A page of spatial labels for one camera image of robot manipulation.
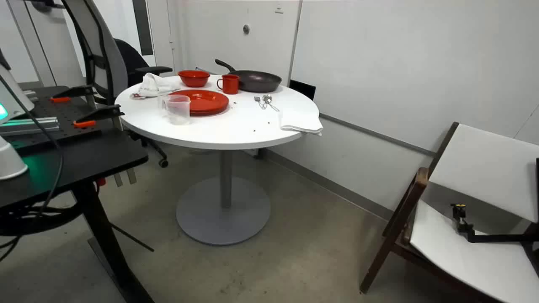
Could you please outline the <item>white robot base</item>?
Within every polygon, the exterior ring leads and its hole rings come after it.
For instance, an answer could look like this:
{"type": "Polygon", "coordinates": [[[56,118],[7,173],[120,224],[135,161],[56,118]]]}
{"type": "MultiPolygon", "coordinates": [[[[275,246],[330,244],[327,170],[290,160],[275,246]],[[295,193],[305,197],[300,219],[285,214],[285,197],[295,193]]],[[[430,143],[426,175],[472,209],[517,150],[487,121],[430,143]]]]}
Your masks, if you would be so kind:
{"type": "Polygon", "coordinates": [[[29,170],[15,148],[5,140],[7,129],[15,126],[15,119],[34,109],[34,102],[22,91],[10,72],[4,52],[0,50],[0,180],[21,177],[29,170]]]}

